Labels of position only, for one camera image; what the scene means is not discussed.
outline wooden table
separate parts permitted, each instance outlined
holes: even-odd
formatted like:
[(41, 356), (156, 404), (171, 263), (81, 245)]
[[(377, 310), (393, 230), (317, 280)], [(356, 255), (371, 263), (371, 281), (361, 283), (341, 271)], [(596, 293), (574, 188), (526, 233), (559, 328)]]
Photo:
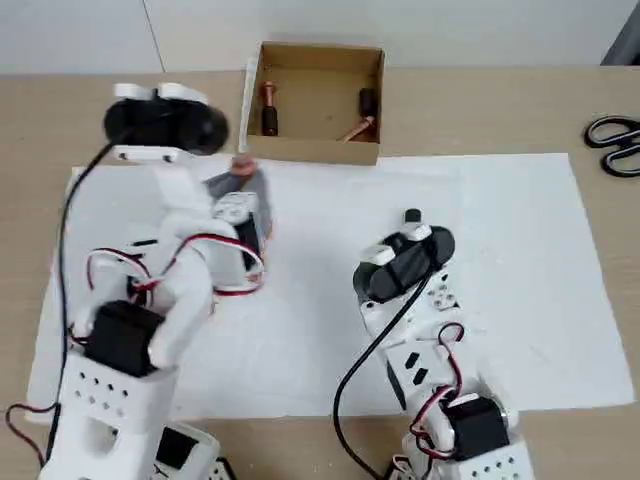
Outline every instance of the wooden table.
[[(205, 92), (232, 124), (243, 74), (0, 77), (0, 405), (24, 398), (69, 169), (104, 142), (101, 120), (116, 81), (177, 81)], [(640, 383), (640, 180), (604, 175), (601, 152), (580, 131), (601, 114), (640, 117), (640, 71), (623, 68), (391, 69), (385, 76), (383, 155), (569, 152), (588, 210), (607, 290), (636, 384)], [(382, 470), (406, 419), (345, 422)], [(638, 404), (527, 413), (524, 430), (543, 480), (638, 478)], [(340, 449), (329, 418), (210, 421), (240, 479), (365, 478)], [(26, 426), (44, 442), (45, 431)], [(0, 430), (2, 478), (33, 479), (31, 451)]]

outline black scissors handle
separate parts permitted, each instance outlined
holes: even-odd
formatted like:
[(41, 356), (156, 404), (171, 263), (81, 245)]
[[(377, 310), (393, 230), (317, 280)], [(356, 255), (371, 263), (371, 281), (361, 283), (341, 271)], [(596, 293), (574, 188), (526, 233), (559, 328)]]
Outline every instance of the black scissors handle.
[[(598, 136), (597, 130), (605, 125), (622, 126), (626, 128), (626, 131), (608, 137)], [(640, 143), (635, 141), (636, 139), (640, 140), (640, 122), (629, 117), (616, 115), (602, 117), (587, 126), (583, 138), (584, 143), (591, 148), (620, 147), (602, 158), (600, 165), (606, 173), (623, 178), (640, 176), (640, 168), (621, 169), (615, 165), (615, 162), (620, 159), (640, 153)]]

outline open cardboard box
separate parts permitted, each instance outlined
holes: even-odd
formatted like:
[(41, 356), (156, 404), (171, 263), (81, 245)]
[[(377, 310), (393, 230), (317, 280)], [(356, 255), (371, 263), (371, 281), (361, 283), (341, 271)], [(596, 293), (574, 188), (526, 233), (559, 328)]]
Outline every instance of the open cardboard box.
[[(378, 48), (265, 42), (260, 48), (247, 124), (249, 151), (263, 158), (375, 165), (380, 147), (384, 52)], [(277, 137), (262, 135), (262, 85), (276, 84)], [(375, 124), (339, 139), (362, 118), (358, 94), (378, 93)]]

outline copper cylinder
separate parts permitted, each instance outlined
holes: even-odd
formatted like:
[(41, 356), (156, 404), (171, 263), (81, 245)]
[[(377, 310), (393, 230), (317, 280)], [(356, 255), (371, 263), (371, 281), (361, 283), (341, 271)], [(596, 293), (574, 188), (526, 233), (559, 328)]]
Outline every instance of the copper cylinder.
[(265, 107), (275, 106), (275, 93), (276, 93), (275, 83), (268, 81), (262, 84), (262, 95), (264, 98)]
[(355, 137), (364, 132), (367, 128), (371, 127), (375, 123), (375, 121), (375, 117), (364, 117), (358, 125), (353, 127), (338, 140), (341, 142), (350, 142)]

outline red wire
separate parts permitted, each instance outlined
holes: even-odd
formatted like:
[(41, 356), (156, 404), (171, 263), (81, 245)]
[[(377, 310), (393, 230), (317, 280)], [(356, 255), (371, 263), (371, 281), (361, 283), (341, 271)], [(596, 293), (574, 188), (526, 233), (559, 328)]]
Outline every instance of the red wire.
[(227, 243), (229, 245), (235, 245), (236, 247), (246, 248), (251, 253), (253, 253), (256, 257), (258, 257), (258, 258), (260, 258), (262, 260), (262, 257), (260, 257), (258, 252), (256, 252), (254, 249), (252, 249), (251, 247), (248, 247), (247, 245), (245, 245), (244, 243), (242, 243), (241, 241), (239, 241), (239, 240), (237, 240), (235, 238), (225, 237), (225, 236), (222, 236), (222, 235), (216, 235), (215, 233), (196, 233), (195, 235), (191, 235), (190, 237), (187, 237), (182, 241), (182, 243), (180, 244), (180, 246), (178, 247), (176, 252), (173, 254), (173, 258), (169, 262), (169, 265), (167, 265), (165, 267), (165, 269), (163, 270), (162, 274), (164, 275), (165, 273), (167, 273), (167, 271), (175, 263), (176, 257), (180, 254), (180, 252), (182, 250), (184, 250), (184, 248), (189, 243), (191, 243), (191, 242), (193, 242), (195, 240), (202, 240), (202, 239), (218, 240), (218, 241), (220, 241), (222, 243)]
[(245, 295), (251, 295), (252, 293), (257, 292), (260, 290), (260, 287), (262, 287), (262, 285), (258, 285), (251, 290), (242, 290), (238, 292), (227, 292), (225, 290), (218, 290), (217, 288), (214, 288), (213, 291), (220, 297), (244, 297)]
[[(117, 250), (115, 248), (110, 248), (110, 247), (97, 248), (96, 250), (103, 250), (106, 252), (115, 253), (117, 255), (125, 257), (127, 260), (130, 260), (131, 262), (135, 263), (140, 268), (142, 268), (142, 270), (147, 275), (147, 277), (151, 277), (151, 274), (149, 273), (149, 269), (147, 268), (147, 266), (133, 255), (123, 252), (122, 250)], [(92, 272), (91, 272), (91, 264), (92, 264), (91, 257), (89, 257), (89, 259), (87, 259), (86, 275), (87, 275), (87, 283), (89, 284), (89, 288), (93, 290), (94, 285), (93, 285), (93, 278), (92, 278)]]
[(464, 325), (462, 325), (459, 322), (449, 322), (443, 325), (440, 331), (438, 332), (438, 343), (442, 345), (447, 350), (447, 353), (449, 354), (449, 357), (447, 360), (449, 362), (449, 365), (451, 365), (451, 368), (453, 369), (453, 372), (456, 378), (456, 385), (455, 386), (444, 385), (444, 386), (438, 387), (436, 391), (433, 393), (433, 395), (431, 395), (431, 397), (429, 397), (429, 399), (424, 403), (424, 405), (422, 405), (422, 407), (416, 414), (415, 418), (413, 419), (413, 422), (411, 422), (411, 425), (409, 426), (409, 431), (416, 437), (416, 446), (418, 447), (418, 449), (422, 453), (428, 455), (429, 457), (435, 458), (438, 460), (447, 460), (450, 458), (450, 456), (443, 455), (440, 452), (436, 451), (435, 449), (425, 448), (421, 445), (421, 441), (428, 441), (430, 443), (433, 443), (433, 442), (431, 441), (430, 435), (426, 431), (418, 429), (418, 423), (422, 421), (422, 418), (424, 417), (424, 415), (433, 405), (435, 405), (437, 401), (442, 400), (446, 397), (447, 394), (443, 394), (443, 391), (445, 389), (453, 388), (453, 393), (454, 393), (453, 399), (457, 398), (460, 395), (460, 392), (462, 390), (462, 371), (460, 370), (460, 366), (458, 365), (458, 362), (456, 362), (456, 359), (453, 355), (453, 351), (451, 350), (451, 347), (449, 347), (447, 342), (445, 342), (445, 340), (443, 339), (444, 332), (451, 327), (457, 327), (459, 329), (458, 334), (454, 339), (455, 342), (459, 342), (464, 338), (464, 334), (465, 334)]
[(447, 358), (447, 360), (449, 362), (449, 365), (451, 365), (451, 368), (453, 369), (453, 372), (456, 377), (456, 387), (455, 387), (456, 391), (455, 391), (454, 398), (457, 398), (460, 395), (460, 392), (462, 391), (462, 371), (460, 370), (460, 366), (458, 365), (458, 362), (456, 362), (456, 359), (453, 356), (451, 347), (449, 347), (449, 345), (447, 345), (447, 342), (445, 342), (442, 339), (442, 334), (450, 327), (458, 327), (460, 329), (458, 332), (458, 335), (456, 335), (456, 338), (454, 340), (455, 342), (459, 342), (464, 338), (464, 325), (462, 325), (459, 322), (449, 322), (443, 325), (440, 331), (438, 332), (438, 343), (442, 345), (447, 351), (447, 353), (449, 354), (449, 357)]
[(38, 445), (33, 439), (29, 438), (26, 434), (21, 432), (20, 429), (13, 424), (13, 421), (11, 420), (11, 412), (13, 410), (20, 409), (20, 410), (26, 410), (27, 412), (31, 412), (31, 413), (48, 413), (54, 408), (56, 408), (56, 406), (57, 404), (54, 403), (53, 405), (47, 408), (35, 408), (29, 405), (26, 405), (24, 403), (14, 403), (13, 405), (10, 405), (9, 408), (7, 408), (7, 410), (4, 412), (4, 421), (7, 424), (7, 427), (9, 427), (9, 430), (11, 430), (11, 432), (16, 437), (18, 437), (27, 445), (29, 445), (29, 447), (31, 447), (31, 449), (36, 453), (36, 455), (38, 456), (38, 463), (40, 464), (40, 469), (44, 467), (44, 456), (40, 451), (40, 447), (38, 447)]

